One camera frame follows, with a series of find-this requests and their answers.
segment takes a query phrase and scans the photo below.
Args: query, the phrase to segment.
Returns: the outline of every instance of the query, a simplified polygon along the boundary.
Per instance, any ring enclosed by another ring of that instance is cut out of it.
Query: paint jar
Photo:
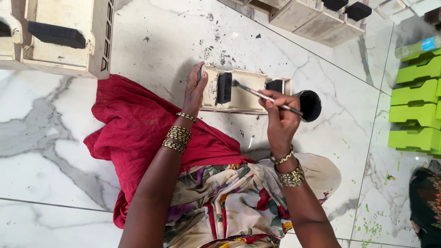
[[[303,122],[312,122],[316,120],[321,113],[321,100],[317,93],[312,90],[302,90],[295,94],[300,99],[300,111],[303,116],[300,117]]]

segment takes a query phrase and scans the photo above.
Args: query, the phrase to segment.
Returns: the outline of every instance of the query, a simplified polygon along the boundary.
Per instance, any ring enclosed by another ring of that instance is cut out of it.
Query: paint brush handle
[[[270,100],[270,101],[272,101],[272,102],[275,101],[273,98],[271,98],[271,97],[269,97],[269,96],[265,96],[264,94],[262,94],[262,93],[260,93],[260,92],[257,92],[257,91],[255,91],[255,90],[253,90],[253,89],[248,88],[247,90],[248,90],[249,92],[251,92],[252,94],[254,94],[254,95],[256,95],[256,96],[258,96],[258,97],[260,97],[260,98],[262,98],[262,99],[264,99],[264,100]],[[303,113],[302,113],[302,112],[300,112],[300,111],[298,111],[298,110],[296,110],[296,109],[293,109],[293,108],[291,108],[291,107],[288,106],[288,105],[282,104],[282,105],[280,105],[279,107],[282,108],[282,109],[285,109],[285,110],[289,110],[289,111],[293,112],[294,114],[298,114],[298,115],[300,115],[300,116],[303,116]]]

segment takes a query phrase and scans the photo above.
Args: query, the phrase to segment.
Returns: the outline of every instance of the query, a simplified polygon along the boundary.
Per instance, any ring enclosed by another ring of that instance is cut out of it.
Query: black painted block
[[[0,22],[0,37],[11,37],[11,29],[3,22]]]
[[[349,3],[349,0],[322,0],[323,5],[330,10],[338,11]]]
[[[231,84],[233,75],[229,72],[219,75],[217,80],[217,102],[227,103],[231,101]]]
[[[273,80],[266,84],[267,90],[275,90],[277,92],[282,93],[283,92],[283,81],[280,79]]]
[[[347,7],[344,12],[349,18],[359,21],[370,16],[370,14],[372,14],[372,8],[363,3],[355,2],[353,5]]]
[[[73,28],[29,22],[28,32],[42,42],[65,45],[72,48],[86,48],[84,36]]]

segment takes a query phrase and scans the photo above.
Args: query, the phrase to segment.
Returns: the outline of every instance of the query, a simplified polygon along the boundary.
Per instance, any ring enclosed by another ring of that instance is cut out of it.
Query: bottle label
[[[424,52],[436,49],[434,38],[435,37],[430,37],[422,41],[421,46]]]

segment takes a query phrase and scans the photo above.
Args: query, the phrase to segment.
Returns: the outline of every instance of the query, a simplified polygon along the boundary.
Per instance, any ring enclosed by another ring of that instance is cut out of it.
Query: paintbrush
[[[246,87],[246,86],[240,84],[236,79],[233,79],[233,81],[232,81],[232,83],[231,83],[231,86],[239,86],[239,87],[241,87],[242,89],[244,89],[244,90],[250,92],[251,94],[253,94],[253,95],[255,95],[255,96],[258,96],[258,97],[260,97],[260,98],[262,98],[262,99],[264,99],[264,100],[270,100],[270,101],[274,102],[274,99],[272,99],[271,97],[265,96],[265,95],[262,94],[262,93],[259,93],[259,92],[255,91],[255,90],[253,90],[253,89],[250,89],[250,88],[248,88],[248,87]],[[295,114],[298,114],[298,115],[300,115],[300,116],[303,116],[303,113],[302,113],[302,112],[300,112],[300,111],[298,111],[298,110],[296,110],[296,109],[293,109],[293,108],[291,108],[291,107],[288,106],[288,105],[282,104],[282,105],[280,105],[279,107],[282,108],[282,109],[285,109],[285,110],[289,110],[289,111],[291,111],[291,112],[293,112],[293,113],[295,113]]]

